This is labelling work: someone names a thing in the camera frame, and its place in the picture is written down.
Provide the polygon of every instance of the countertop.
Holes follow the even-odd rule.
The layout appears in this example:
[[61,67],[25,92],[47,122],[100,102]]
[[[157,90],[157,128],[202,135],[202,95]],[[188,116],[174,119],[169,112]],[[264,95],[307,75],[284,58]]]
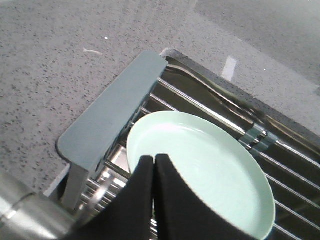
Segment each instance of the countertop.
[[143,50],[176,49],[320,136],[319,16],[312,0],[0,0],[0,168],[50,195],[69,169],[56,140]]

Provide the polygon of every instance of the white speck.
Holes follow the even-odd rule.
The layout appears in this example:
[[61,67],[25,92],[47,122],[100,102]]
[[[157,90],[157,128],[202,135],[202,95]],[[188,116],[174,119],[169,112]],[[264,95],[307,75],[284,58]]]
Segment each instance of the white speck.
[[83,48],[83,52],[84,53],[94,53],[94,54],[102,55],[102,52],[95,51],[95,50],[89,50],[89,49],[86,49],[86,48]]
[[105,179],[108,179],[109,177],[110,177],[110,173],[108,173],[108,172],[104,172],[103,174],[103,177],[105,178]]
[[221,73],[221,77],[231,82],[235,73],[236,65],[237,65],[237,60],[232,58],[231,56],[228,56],[226,59],[223,71]]

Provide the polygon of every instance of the light green plate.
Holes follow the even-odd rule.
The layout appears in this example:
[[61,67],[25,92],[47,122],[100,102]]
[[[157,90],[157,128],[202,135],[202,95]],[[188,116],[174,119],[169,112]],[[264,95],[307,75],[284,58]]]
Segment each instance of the light green plate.
[[129,133],[130,170],[141,156],[157,154],[168,154],[195,194],[229,223],[256,239],[268,236],[275,221],[270,185],[255,159],[224,130],[183,112],[149,114]]

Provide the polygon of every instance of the dish rack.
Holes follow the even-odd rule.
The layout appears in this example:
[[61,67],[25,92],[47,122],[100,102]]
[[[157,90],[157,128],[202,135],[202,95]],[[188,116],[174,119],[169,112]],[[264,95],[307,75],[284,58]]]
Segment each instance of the dish rack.
[[[136,71],[149,71],[145,66],[146,60],[141,60],[144,54],[142,53],[142,57],[139,56],[138,60],[126,69],[126,73],[118,78],[130,76],[131,72],[128,73],[128,69],[132,68]],[[105,149],[103,158],[98,161],[94,170],[90,168],[87,172],[81,171],[80,164],[74,164],[77,160],[66,156],[64,144],[70,139],[67,139],[68,134],[61,136],[57,144],[58,151],[75,165],[74,168],[71,167],[62,203],[67,207],[79,209],[83,216],[80,220],[84,223],[99,214],[130,178],[126,141],[131,127],[138,119],[150,113],[180,111],[219,126],[255,157],[275,197],[276,220],[270,239],[320,239],[320,148],[297,133],[306,130],[181,53],[171,50],[161,55],[157,65],[163,66],[158,69],[159,73],[156,73],[159,76],[155,84],[150,85],[148,94],[139,100],[138,108],[125,119],[122,129],[115,135],[112,144]],[[202,72],[200,74],[193,69],[200,69]],[[132,81],[139,81],[134,79],[135,76],[131,77]],[[246,101],[241,100],[239,96],[245,97]],[[269,109],[271,114],[265,114],[257,107]],[[291,128],[279,119],[285,119],[286,125],[290,125]],[[76,129],[72,127],[68,128],[66,133]],[[73,178],[80,186],[83,185],[78,187],[78,192],[71,191]],[[151,239],[157,239],[156,226],[156,221],[152,219]]]

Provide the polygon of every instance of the speckled granite countertop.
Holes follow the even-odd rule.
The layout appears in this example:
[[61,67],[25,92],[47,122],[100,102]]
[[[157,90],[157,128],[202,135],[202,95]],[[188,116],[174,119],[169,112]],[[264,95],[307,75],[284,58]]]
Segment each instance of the speckled granite countertop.
[[[308,71],[319,46],[304,45],[311,55],[300,60],[303,49],[285,41],[271,49],[250,24],[244,36],[236,20],[226,23],[228,3],[210,15],[205,0],[1,0],[0,168],[49,195],[69,169],[56,140],[143,50],[177,49],[217,75],[232,56],[234,85],[320,136],[319,66]],[[263,27],[282,39],[280,28]]]

